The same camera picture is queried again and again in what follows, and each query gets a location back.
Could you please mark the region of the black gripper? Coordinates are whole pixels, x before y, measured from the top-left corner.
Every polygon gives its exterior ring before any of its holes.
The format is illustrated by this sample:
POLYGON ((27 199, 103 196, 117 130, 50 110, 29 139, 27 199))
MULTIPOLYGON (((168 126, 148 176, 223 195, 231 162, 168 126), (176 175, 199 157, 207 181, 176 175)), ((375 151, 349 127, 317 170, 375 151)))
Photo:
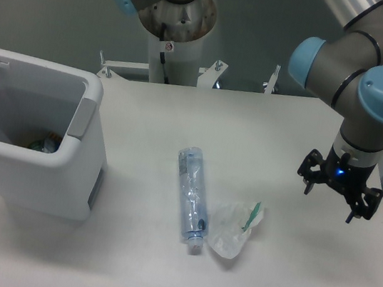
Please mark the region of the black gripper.
POLYGON ((324 183, 343 195, 350 207, 345 221, 350 223, 353 218, 370 220, 379 208, 383 190, 367 187, 367 180, 374 167, 375 165, 352 166, 339 157, 332 147, 326 159, 317 149, 312 149, 301 163, 297 174, 303 178, 306 195, 315 184, 324 183))

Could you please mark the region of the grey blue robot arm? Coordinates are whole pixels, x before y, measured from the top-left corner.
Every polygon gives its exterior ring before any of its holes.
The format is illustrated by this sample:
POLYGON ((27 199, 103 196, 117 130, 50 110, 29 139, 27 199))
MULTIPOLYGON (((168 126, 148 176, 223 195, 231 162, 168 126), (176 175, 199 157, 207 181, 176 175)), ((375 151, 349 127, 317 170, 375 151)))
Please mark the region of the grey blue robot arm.
MULTIPOLYGON (((219 63, 201 73, 200 43, 213 29, 212 0, 114 0, 139 17, 149 35, 149 79, 169 85, 212 87, 219 63)), ((368 178, 383 153, 383 0, 324 0, 344 29, 327 43, 317 37, 292 53, 289 75, 339 113, 342 125, 328 155, 312 151, 298 174, 307 189, 326 184, 343 195, 351 218, 370 219, 382 201, 368 178)))

